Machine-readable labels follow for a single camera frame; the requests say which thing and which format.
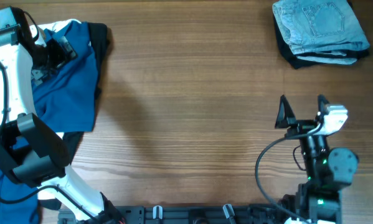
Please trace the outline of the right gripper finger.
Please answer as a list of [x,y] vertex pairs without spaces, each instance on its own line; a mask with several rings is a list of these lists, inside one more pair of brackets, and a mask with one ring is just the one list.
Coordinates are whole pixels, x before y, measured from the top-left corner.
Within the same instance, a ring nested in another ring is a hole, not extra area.
[[275,128],[283,129],[289,128],[296,124],[296,117],[295,114],[286,99],[285,95],[281,95],[280,97],[280,105],[278,110],[278,115],[275,121]]
[[328,114],[328,104],[329,101],[326,99],[324,95],[318,95],[318,117],[323,117],[324,115]]

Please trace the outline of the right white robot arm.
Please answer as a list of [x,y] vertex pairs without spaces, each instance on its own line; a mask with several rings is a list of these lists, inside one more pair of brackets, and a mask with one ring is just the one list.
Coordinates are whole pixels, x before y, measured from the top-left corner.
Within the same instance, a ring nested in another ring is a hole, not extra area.
[[286,96],[281,96],[275,127],[286,129],[287,140],[300,143],[307,181],[294,195],[279,202],[291,215],[285,223],[341,223],[341,191],[352,184],[359,158],[346,147],[330,148],[328,137],[340,131],[348,119],[343,105],[318,96],[314,119],[297,119]]

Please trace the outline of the light blue denim shorts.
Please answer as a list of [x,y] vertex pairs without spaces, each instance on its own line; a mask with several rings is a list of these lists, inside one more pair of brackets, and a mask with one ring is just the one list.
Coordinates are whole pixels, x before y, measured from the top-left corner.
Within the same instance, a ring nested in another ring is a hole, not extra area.
[[272,5],[284,41],[295,55],[344,55],[370,43],[348,0],[281,0]]

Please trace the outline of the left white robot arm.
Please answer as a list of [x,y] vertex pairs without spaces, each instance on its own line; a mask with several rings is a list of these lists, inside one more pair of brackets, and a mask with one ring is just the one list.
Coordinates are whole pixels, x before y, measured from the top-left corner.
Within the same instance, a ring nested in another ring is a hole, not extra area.
[[38,26],[18,7],[0,9],[0,171],[53,197],[77,223],[124,223],[120,211],[72,168],[67,136],[93,128],[107,28],[75,19]]

